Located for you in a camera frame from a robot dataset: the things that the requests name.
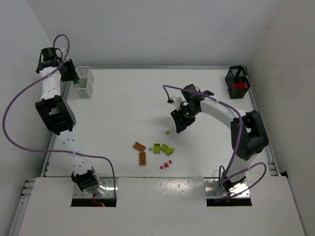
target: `gray wall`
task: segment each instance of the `gray wall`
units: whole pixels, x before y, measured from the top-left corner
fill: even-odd
[[[51,45],[26,0],[0,1],[0,115],[21,89],[38,79],[40,49]],[[50,134],[34,107],[41,85],[27,91],[13,105],[7,130],[19,144],[47,148]],[[43,154],[22,151],[0,132],[0,236],[6,236],[27,177],[40,174]]]
[[[284,0],[250,68],[275,155],[315,235],[315,2]]]
[[[250,62],[279,0],[28,0],[77,65]]]

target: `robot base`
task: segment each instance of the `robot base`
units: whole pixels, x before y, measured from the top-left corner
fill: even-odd
[[[100,177],[100,183],[105,187],[105,193],[101,197],[95,197],[95,200],[104,203],[106,207],[116,207],[117,198],[114,196],[114,183],[111,177]],[[118,178],[116,178],[116,194],[118,190]],[[93,202],[93,195],[88,192],[82,192],[78,185],[74,186],[72,196],[72,207],[97,207]]]
[[[229,192],[226,192],[220,187],[218,178],[205,178],[204,181],[208,207],[252,206],[251,194],[249,190],[232,199],[220,200],[221,198],[233,196],[233,194],[239,193],[247,189],[248,183],[246,178],[242,183],[238,183],[233,188],[230,188]]]

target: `green lego brick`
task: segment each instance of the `green lego brick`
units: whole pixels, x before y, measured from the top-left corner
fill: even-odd
[[[168,150],[166,150],[165,153],[169,156],[173,153],[173,151],[174,151],[173,148],[170,147]]]
[[[163,144],[163,145],[161,146],[161,150],[164,151],[164,152],[166,152],[166,150],[168,150],[168,145]]]
[[[153,153],[154,154],[160,154],[161,153],[160,144],[154,144]]]

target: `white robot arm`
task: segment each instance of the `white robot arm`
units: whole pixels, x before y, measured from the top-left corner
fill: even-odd
[[[44,48],[41,50],[37,73],[42,77],[56,69],[62,61],[64,49]],[[84,157],[76,155],[80,151],[74,126],[75,116],[72,110],[63,100],[60,91],[60,81],[78,81],[79,78],[71,59],[67,59],[59,71],[51,74],[42,81],[43,91],[39,102],[35,107],[44,121],[47,129],[56,134],[61,140],[66,150],[71,151],[70,160],[74,167],[72,180],[77,183],[81,191],[87,191],[93,195],[101,196],[105,192],[105,187],[99,181],[92,164]]]
[[[184,89],[186,91],[182,91],[182,94],[186,101],[183,101],[181,97],[171,97],[168,101],[175,105],[175,110],[172,111],[171,116],[175,121],[177,133],[190,126],[195,121],[195,116],[200,112],[213,116],[231,130],[232,147],[233,150],[237,148],[237,151],[232,164],[226,170],[226,173],[223,174],[222,185],[228,190],[243,181],[246,173],[239,172],[248,169],[257,154],[262,152],[269,144],[261,116],[257,111],[245,112],[237,110],[245,125],[242,128],[239,146],[236,147],[240,124],[238,114],[217,101],[188,92],[187,90],[197,92],[193,84],[186,86]],[[204,91],[202,94],[212,97],[214,95],[210,91]]]

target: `white platform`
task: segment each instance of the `white platform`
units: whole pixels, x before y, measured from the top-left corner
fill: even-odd
[[[81,152],[111,159],[118,177],[216,177],[219,166],[227,166],[230,160],[230,130],[208,115],[198,114],[194,124],[176,134],[170,115],[174,106],[166,103],[164,84],[183,88],[194,83],[235,108],[253,110],[248,94],[230,100],[224,81],[227,69],[98,69],[92,73],[93,98],[75,99],[71,90],[67,102],[77,118]],[[169,93],[180,95],[177,90]],[[139,166],[139,152],[132,148],[136,141],[147,147],[146,166]],[[170,157],[163,152],[153,154],[148,148],[154,143],[166,143],[176,150]],[[57,140],[53,148],[63,149],[63,145]],[[266,163],[266,155],[264,151],[253,163]],[[160,170],[169,159],[172,166]],[[106,161],[91,162],[101,176],[111,176]],[[67,154],[51,154],[46,176],[69,177],[72,171]],[[259,177],[261,172],[253,170],[251,175]]]
[[[37,178],[19,236],[304,236],[285,177],[265,177],[242,207],[207,207],[203,178],[119,178],[115,208],[70,207],[73,188]]]

